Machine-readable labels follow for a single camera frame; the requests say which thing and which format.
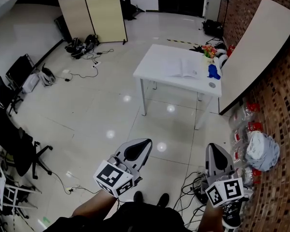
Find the pack of clear plastic bottles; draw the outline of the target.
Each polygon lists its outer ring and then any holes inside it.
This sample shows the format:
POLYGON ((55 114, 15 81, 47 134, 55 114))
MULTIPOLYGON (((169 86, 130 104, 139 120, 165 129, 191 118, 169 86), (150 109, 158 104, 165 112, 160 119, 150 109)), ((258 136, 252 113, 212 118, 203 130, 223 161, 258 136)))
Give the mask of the pack of clear plastic bottles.
POLYGON ((246 150, 249 145, 249 137, 253 131, 261 131, 262 125, 254 119, 260 111, 257 103, 245 102, 236 108, 229 119, 231 132, 231 157, 234 169, 242 178, 245 186, 253 184, 253 170, 246 160, 246 150))

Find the white book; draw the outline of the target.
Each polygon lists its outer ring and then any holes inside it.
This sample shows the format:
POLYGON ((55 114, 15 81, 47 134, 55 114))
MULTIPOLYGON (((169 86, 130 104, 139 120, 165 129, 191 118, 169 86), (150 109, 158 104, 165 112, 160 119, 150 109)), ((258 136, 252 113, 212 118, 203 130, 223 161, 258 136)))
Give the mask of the white book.
POLYGON ((188 79, 204 79, 206 73, 201 65, 187 58, 168 58, 159 64, 160 72, 163 76, 188 78, 188 79))

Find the black duffel bag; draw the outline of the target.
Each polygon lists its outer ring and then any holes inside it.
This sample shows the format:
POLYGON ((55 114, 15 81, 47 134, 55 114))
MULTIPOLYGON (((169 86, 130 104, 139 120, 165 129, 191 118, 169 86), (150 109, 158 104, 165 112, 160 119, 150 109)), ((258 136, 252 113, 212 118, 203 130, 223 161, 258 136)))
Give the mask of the black duffel bag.
POLYGON ((223 36, 223 26, 218 21, 206 20, 202 22, 203 30, 206 35, 221 38, 223 36))

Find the black backpack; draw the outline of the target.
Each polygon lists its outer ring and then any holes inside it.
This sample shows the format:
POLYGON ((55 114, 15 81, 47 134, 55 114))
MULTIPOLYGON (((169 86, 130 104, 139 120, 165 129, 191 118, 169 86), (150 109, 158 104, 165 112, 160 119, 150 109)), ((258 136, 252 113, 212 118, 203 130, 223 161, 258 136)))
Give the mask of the black backpack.
POLYGON ((95 34, 90 34, 86 37, 85 42, 83 43, 83 47, 86 51, 93 50, 94 47, 100 44, 98 36, 95 34))
POLYGON ((65 50, 71 54, 72 58, 79 59, 83 54, 83 43, 79 38, 73 38, 71 43, 65 46, 65 50))

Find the person's right shoe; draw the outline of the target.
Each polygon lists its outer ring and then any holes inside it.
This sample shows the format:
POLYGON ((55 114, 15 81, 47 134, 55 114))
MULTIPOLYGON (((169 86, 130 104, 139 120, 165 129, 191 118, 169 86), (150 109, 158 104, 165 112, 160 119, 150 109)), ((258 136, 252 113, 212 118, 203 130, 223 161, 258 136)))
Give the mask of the person's right shoe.
POLYGON ((168 193, 164 193, 162 194, 162 196, 160 197, 157 206, 158 207, 162 207, 162 208, 166 208, 167 205, 169 204, 169 200, 170 200, 170 196, 168 193))

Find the white table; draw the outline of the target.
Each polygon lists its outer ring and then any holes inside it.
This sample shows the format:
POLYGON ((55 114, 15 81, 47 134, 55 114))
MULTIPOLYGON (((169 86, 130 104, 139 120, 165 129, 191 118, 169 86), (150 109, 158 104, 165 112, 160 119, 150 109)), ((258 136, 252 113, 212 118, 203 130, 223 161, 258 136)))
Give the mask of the white table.
MULTIPOLYGON (((214 65, 216 65, 218 74, 222 76, 221 69, 219 67, 218 58, 214 58, 214 65)), ((136 80, 138 88, 138 94, 141 100, 141 114, 146 115, 145 104, 145 91, 143 81, 152 81, 154 83, 165 84, 173 87, 182 88, 189 91, 194 91, 199 94, 204 94, 209 97, 206 104, 205 111, 198 118, 195 129, 199 130, 210 112, 209 105, 213 98, 220 98, 222 96, 221 79, 216 80, 214 78, 208 78, 208 66, 205 56, 202 53, 194 52, 182 48, 153 44, 141 60, 140 64, 133 73, 133 77, 136 80), (195 61, 202 66, 206 73, 206 78, 200 79, 188 79, 188 78, 176 78, 163 76, 160 72, 160 63, 164 59, 168 58, 187 58, 195 61), (215 83, 216 87, 211 88, 209 83, 215 83)))

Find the person's right forearm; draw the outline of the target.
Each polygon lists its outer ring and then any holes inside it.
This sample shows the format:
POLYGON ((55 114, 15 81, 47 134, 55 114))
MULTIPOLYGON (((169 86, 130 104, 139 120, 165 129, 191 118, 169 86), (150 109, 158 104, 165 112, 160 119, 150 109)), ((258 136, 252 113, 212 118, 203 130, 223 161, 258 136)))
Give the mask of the person's right forearm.
POLYGON ((208 201, 197 232, 224 232, 222 216, 223 208, 214 208, 208 201))

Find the blue cloth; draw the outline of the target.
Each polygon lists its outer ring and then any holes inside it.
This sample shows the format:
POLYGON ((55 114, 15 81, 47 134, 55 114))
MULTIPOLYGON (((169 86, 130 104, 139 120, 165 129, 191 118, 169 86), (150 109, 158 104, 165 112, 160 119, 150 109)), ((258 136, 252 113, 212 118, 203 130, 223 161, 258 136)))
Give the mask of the blue cloth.
POLYGON ((218 74, 218 70, 217 70, 217 67, 216 65, 214 64, 210 64, 208 66, 208 78, 214 78, 216 80, 220 80, 221 79, 221 76, 218 74))

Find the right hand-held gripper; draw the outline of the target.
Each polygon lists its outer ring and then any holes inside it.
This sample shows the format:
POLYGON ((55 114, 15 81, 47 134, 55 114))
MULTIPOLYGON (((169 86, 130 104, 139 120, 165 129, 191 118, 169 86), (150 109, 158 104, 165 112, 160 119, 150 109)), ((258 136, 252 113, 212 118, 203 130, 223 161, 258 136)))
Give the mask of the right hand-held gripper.
POLYGON ((219 174, 217 178, 205 190, 205 193, 213 207, 221 207, 233 203, 244 196, 242 178, 233 171, 231 155, 221 146, 209 143, 205 153, 205 168, 207 177, 219 174))

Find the black office chair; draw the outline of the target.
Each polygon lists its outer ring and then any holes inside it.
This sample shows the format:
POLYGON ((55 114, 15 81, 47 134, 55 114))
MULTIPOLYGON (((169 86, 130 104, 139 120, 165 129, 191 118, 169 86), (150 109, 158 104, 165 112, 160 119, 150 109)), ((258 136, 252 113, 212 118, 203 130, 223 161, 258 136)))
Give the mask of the black office chair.
POLYGON ((19 95, 20 89, 12 89, 5 85, 2 77, 0 76, 0 107, 5 111, 10 107, 8 115, 11 116, 12 110, 17 114, 16 104, 22 102, 23 99, 19 95))
POLYGON ((37 179, 37 165, 42 167, 48 175, 53 174, 40 160, 40 156, 48 149, 53 150, 53 147, 46 145, 41 148, 40 143, 34 141, 23 128, 17 128, 12 123, 2 108, 0 108, 0 146, 13 157, 12 165, 19 176, 24 176, 29 169, 32 169, 32 178, 37 179))

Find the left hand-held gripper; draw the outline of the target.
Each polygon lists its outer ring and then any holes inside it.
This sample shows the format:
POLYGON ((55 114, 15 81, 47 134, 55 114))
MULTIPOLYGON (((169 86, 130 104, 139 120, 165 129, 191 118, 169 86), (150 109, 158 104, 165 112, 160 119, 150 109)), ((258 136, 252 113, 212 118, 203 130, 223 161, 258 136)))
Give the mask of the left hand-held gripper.
POLYGON ((140 169, 152 150, 152 140, 134 139, 123 143, 98 167, 93 178, 97 185, 115 198, 138 185, 142 180, 140 169))

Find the light blue plastic bag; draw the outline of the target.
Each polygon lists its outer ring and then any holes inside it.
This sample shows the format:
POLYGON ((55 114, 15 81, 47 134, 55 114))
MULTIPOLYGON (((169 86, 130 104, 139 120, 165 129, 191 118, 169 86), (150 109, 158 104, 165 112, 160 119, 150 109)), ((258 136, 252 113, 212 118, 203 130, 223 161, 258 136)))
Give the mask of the light blue plastic bag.
POLYGON ((258 130, 249 136, 245 159, 255 169, 267 172, 273 168, 280 156, 278 143, 269 135, 258 130))

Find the yellow black floor tape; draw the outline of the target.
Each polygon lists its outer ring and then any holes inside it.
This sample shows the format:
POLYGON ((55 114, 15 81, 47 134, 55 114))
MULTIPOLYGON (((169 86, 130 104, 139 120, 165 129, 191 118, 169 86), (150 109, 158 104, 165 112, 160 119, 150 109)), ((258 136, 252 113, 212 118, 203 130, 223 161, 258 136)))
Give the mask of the yellow black floor tape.
POLYGON ((170 41, 170 42, 176 42, 176 43, 182 43, 182 44, 190 44, 190 45, 196 45, 196 46, 199 46, 199 44, 197 44, 197 43, 191 43, 191 42, 185 42, 185 41, 179 41, 179 40, 167 39, 167 41, 170 41))

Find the large white board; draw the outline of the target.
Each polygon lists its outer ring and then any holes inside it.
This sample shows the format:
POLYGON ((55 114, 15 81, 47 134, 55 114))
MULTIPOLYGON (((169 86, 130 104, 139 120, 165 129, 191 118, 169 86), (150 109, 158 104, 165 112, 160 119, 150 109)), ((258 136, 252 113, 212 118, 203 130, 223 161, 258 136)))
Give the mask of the large white board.
POLYGON ((261 0, 244 35, 222 68, 220 115, 233 107, 289 36, 290 10, 272 0, 261 0))

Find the orange flowers in pot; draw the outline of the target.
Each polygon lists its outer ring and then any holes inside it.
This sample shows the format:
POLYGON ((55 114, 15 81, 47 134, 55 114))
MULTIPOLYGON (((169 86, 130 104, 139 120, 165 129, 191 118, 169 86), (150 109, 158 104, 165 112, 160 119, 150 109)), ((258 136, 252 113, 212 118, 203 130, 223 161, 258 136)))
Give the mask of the orange flowers in pot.
POLYGON ((213 64, 217 49, 211 45, 203 45, 202 50, 203 55, 205 56, 206 63, 213 64))

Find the person's clothing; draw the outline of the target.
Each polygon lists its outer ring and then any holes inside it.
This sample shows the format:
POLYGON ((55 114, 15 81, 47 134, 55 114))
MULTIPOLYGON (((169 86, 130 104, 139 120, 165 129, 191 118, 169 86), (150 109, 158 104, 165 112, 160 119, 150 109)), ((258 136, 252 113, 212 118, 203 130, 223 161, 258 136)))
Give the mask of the person's clothing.
POLYGON ((110 218, 60 217, 44 232, 191 232, 180 214, 152 204, 128 202, 110 218))

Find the white plastic box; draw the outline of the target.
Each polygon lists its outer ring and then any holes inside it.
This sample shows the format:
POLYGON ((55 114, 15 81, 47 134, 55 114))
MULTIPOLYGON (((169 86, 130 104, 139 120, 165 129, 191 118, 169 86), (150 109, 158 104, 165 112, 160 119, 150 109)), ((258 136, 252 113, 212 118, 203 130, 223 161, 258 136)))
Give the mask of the white plastic box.
POLYGON ((31 93, 39 82, 39 76, 36 73, 31 74, 22 86, 24 93, 31 93))

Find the beige folding partition screen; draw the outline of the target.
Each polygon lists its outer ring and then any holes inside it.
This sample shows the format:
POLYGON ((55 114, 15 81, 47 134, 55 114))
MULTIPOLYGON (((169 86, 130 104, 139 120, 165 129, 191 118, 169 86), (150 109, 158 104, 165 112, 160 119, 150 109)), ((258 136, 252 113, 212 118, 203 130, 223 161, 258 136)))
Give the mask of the beige folding partition screen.
POLYGON ((58 0, 71 37, 84 41, 90 34, 100 43, 127 42, 120 0, 58 0))

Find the white metal rack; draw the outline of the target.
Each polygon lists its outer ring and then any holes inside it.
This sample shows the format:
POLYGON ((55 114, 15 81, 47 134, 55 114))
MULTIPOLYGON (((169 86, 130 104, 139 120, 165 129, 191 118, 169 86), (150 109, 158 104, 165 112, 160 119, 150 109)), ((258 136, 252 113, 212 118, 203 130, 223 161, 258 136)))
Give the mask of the white metal rack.
POLYGON ((29 219, 28 211, 38 207, 29 202, 29 195, 42 194, 34 185, 20 185, 9 178, 0 165, 0 211, 29 219))

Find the person's left forearm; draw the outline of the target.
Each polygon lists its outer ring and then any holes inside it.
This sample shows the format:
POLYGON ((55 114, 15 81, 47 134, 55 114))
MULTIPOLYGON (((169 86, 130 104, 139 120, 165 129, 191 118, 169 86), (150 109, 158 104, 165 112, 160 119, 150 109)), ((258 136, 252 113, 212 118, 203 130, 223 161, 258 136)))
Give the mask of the person's left forearm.
POLYGON ((117 198, 104 190, 100 190, 91 199, 80 205, 72 214, 72 226, 80 230, 98 230, 102 225, 117 198))

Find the black white sneaker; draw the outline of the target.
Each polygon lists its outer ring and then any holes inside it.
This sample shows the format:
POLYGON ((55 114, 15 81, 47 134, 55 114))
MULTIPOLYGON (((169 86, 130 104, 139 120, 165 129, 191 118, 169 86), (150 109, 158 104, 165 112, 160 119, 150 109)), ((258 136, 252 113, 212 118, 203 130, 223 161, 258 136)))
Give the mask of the black white sneaker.
POLYGON ((240 211, 242 201, 236 201, 223 207, 222 226, 234 230, 241 224, 240 211))

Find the black folding cart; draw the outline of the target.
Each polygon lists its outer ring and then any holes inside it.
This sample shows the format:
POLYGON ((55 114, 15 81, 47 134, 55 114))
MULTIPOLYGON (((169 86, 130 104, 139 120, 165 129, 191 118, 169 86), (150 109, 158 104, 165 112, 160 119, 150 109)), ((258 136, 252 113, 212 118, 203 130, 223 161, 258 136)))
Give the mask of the black folding cart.
POLYGON ((36 66, 28 54, 20 56, 6 73, 6 78, 13 89, 21 89, 36 66))

